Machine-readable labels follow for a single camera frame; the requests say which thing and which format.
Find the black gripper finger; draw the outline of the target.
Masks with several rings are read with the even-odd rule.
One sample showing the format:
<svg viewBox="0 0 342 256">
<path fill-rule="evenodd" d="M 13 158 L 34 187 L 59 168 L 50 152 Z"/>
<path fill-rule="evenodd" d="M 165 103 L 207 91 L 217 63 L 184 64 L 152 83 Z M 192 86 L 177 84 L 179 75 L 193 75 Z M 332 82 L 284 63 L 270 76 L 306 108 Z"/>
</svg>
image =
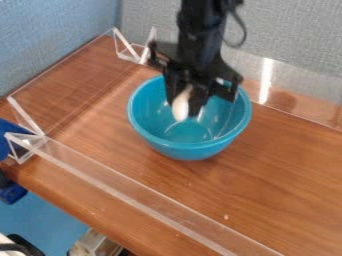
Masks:
<svg viewBox="0 0 342 256">
<path fill-rule="evenodd" d="M 185 73 L 176 70 L 165 70 L 163 72 L 165 82 L 167 102 L 172 103 L 176 96 L 185 88 Z"/>
<path fill-rule="evenodd" d="M 193 84 L 188 100 L 188 115 L 196 116 L 208 100 L 208 88 L 203 84 Z"/>
</svg>

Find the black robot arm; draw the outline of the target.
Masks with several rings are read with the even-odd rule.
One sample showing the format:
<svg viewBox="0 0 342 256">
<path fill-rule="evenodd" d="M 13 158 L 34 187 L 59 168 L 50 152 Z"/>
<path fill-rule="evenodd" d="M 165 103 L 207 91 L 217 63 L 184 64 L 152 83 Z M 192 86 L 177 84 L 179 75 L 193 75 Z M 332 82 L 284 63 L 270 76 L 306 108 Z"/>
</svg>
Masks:
<svg viewBox="0 0 342 256">
<path fill-rule="evenodd" d="M 243 45 L 246 24 L 236 9 L 244 0 L 181 0 L 176 15 L 177 42 L 152 40 L 148 43 L 147 63 L 164 77 L 165 97 L 169 105 L 185 88 L 187 116 L 193 117 L 212 96 L 235 102 L 243 76 L 228 66 L 220 54 L 221 44 L 231 48 Z M 239 24 L 243 36 L 238 43 L 224 39 L 227 17 Z"/>
</svg>

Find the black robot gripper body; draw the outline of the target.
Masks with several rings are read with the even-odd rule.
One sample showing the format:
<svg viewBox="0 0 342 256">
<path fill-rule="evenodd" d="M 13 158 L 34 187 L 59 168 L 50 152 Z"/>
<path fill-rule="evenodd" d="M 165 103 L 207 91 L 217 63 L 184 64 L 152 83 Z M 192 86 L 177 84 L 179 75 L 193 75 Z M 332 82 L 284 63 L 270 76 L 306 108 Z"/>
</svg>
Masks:
<svg viewBox="0 0 342 256">
<path fill-rule="evenodd" d="M 203 84 L 208 88 L 208 98 L 217 96 L 234 102 L 238 94 L 238 86 L 243 82 L 243 76 L 224 63 L 219 53 L 204 68 L 187 62 L 177 53 L 177 44 L 153 40 L 148 44 L 148 65 L 164 72 L 176 70 L 185 73 L 189 84 Z"/>
</svg>

